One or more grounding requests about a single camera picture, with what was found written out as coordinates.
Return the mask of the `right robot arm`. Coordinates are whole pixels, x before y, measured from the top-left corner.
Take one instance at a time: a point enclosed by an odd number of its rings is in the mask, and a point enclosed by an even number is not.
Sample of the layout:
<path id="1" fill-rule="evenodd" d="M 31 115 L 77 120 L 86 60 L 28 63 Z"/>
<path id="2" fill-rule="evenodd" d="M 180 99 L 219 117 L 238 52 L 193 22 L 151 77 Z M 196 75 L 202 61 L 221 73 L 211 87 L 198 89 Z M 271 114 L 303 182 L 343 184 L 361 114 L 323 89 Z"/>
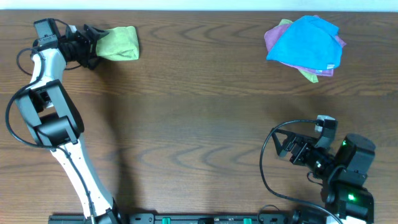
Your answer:
<path id="1" fill-rule="evenodd" d="M 294 223 L 373 223 L 374 198 L 364 188 L 367 172 L 375 158 L 375 144 L 358 134 L 347 134 L 338 152 L 330 154 L 337 120 L 320 115 L 315 121 L 319 137 L 306 136 L 281 127 L 273 128 L 271 138 L 278 156 L 291 153 L 290 162 L 306 166 L 321 185 L 321 198 L 327 216 L 298 212 Z"/>

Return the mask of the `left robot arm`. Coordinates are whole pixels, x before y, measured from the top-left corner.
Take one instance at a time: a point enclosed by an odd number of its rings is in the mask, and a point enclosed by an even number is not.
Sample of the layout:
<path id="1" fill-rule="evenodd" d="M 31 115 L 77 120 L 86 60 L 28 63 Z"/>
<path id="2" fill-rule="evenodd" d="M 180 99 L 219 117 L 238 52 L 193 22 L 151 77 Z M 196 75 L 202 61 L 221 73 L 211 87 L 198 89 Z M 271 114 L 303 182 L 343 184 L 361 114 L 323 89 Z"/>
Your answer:
<path id="1" fill-rule="evenodd" d="M 16 104 L 34 142 L 32 147 L 50 151 L 63 167 L 83 208 L 82 216 L 55 215 L 54 223 L 128 223 L 115 199 L 101 183 L 85 147 L 83 120 L 62 85 L 67 63 L 94 69 L 101 61 L 97 42 L 106 30 L 84 25 L 83 30 L 67 25 L 65 34 L 57 20 L 34 22 L 38 38 L 29 48 L 34 62 L 31 81 L 10 99 Z"/>

